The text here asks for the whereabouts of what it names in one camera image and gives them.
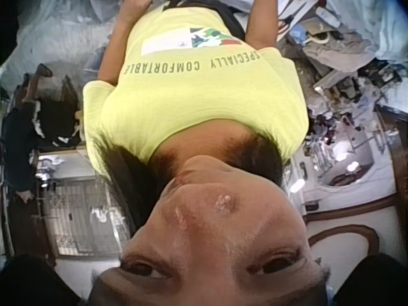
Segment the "graphic print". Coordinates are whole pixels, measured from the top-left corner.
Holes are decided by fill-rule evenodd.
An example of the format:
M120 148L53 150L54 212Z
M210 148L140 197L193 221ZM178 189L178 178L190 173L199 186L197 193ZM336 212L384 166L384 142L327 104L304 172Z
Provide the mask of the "graphic print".
M146 39L142 43L140 53L143 56L163 50L180 50L241 44L242 42L239 39L215 29L209 29L207 27L183 27Z
M215 29L203 27L190 28L193 48L241 45L241 41Z

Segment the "neck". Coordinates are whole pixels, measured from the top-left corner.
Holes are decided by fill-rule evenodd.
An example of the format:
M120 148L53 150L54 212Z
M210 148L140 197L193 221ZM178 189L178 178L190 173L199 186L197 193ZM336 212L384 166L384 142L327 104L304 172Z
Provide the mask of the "neck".
M252 135L245 125L226 119L210 120L185 129L160 144L153 157L175 157L175 173L190 158L207 155L225 161L228 148Z

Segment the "yellow t-shirt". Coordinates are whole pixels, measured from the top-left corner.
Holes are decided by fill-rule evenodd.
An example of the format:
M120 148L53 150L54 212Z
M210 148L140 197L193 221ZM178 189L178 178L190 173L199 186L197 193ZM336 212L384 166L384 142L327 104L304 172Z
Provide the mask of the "yellow t-shirt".
M148 162L175 133L212 119L231 119L272 135L290 158L308 128L292 61L275 48L256 51L231 37L205 8L162 7L133 28L116 87L84 88L84 124L92 165L101 172L92 137L102 133Z

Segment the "eye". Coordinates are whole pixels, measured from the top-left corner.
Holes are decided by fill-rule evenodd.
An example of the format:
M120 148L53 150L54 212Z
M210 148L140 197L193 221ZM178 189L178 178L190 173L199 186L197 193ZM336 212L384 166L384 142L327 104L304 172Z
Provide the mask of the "eye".
M130 265L122 265L121 268L129 273L150 277L152 279L167 279L168 276L162 272L159 272L152 266L146 263L133 263Z
M290 267L293 263L294 262L287 258L274 259L263 265L259 271L256 272L256 275L275 273Z
M260 265L252 265L247 270L252 275L272 274L293 266L299 260L300 252L296 252L292 255L288 254L287 256L280 256L269 259L268 261L263 261L264 263Z

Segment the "hand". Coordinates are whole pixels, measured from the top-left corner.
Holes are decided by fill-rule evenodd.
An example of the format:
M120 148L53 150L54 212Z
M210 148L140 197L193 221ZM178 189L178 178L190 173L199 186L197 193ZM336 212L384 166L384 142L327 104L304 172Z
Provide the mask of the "hand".
M28 200L31 200L34 198L34 195L31 193L30 190L26 191L16 191L17 195L23 200L25 204L27 204Z
M152 0L124 0L120 7L118 20L134 25L147 11Z

